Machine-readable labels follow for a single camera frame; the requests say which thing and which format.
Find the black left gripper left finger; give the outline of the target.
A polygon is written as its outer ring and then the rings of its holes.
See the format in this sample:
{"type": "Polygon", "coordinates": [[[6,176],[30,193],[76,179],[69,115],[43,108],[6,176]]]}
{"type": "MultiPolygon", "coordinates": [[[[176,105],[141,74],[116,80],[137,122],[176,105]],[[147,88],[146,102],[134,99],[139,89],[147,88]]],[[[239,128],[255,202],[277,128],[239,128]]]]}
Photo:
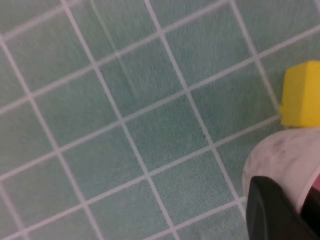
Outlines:
{"type": "MultiPolygon", "coordinates": [[[[309,193],[320,193],[312,187],[309,193]]],[[[297,212],[282,188],[271,178],[250,180],[246,206],[250,240],[318,240],[320,229],[312,229],[297,212]]]]}

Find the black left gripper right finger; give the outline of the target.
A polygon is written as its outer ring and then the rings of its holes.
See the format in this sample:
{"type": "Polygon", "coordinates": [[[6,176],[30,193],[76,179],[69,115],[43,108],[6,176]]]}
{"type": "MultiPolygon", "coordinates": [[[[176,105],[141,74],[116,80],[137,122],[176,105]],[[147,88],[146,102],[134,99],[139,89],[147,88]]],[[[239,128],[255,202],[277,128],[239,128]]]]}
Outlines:
{"type": "Polygon", "coordinates": [[[320,193],[310,192],[301,209],[301,217],[313,229],[320,229],[320,193]]]}

